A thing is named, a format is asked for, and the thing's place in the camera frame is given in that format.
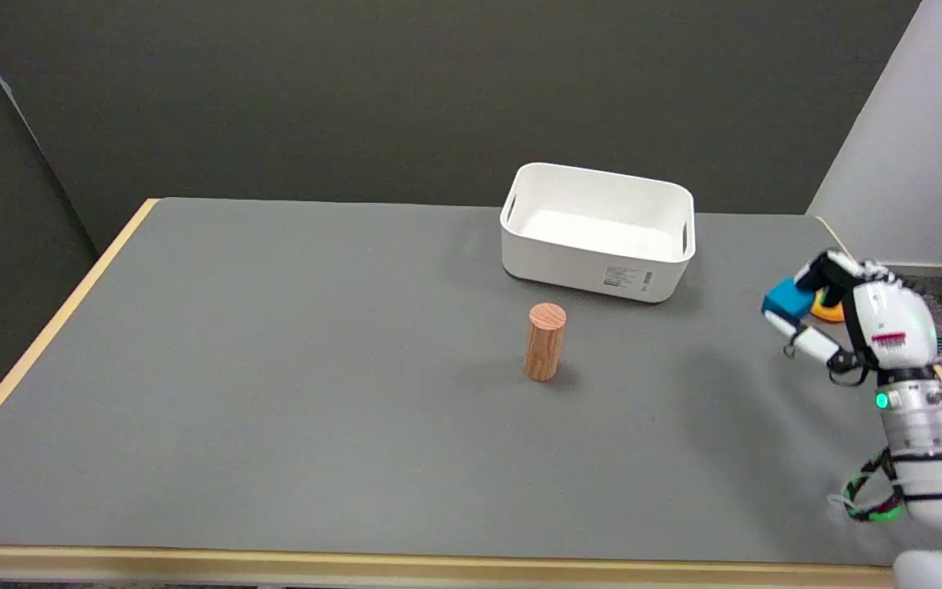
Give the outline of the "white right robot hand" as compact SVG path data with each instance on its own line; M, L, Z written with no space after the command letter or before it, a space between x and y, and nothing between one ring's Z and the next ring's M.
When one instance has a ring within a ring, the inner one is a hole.
M850 339L842 347L807 323L814 302L841 306ZM784 352L821 362L828 375L874 373L879 385L937 380L937 330L921 295L886 266L823 250L762 299L762 316L786 336Z

